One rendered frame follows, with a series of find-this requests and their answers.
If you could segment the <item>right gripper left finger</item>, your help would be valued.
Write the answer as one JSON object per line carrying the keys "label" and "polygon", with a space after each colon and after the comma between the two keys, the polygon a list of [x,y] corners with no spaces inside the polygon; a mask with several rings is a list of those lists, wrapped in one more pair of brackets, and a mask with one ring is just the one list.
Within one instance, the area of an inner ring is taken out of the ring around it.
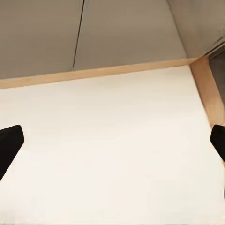
{"label": "right gripper left finger", "polygon": [[24,143],[20,125],[0,130],[0,181]]}

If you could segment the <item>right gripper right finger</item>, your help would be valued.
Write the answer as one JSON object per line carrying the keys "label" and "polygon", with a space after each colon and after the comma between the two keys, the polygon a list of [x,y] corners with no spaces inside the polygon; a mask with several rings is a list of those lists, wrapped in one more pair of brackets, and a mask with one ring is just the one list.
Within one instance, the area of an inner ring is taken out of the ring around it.
{"label": "right gripper right finger", "polygon": [[225,163],[225,127],[214,125],[210,136],[210,142]]}

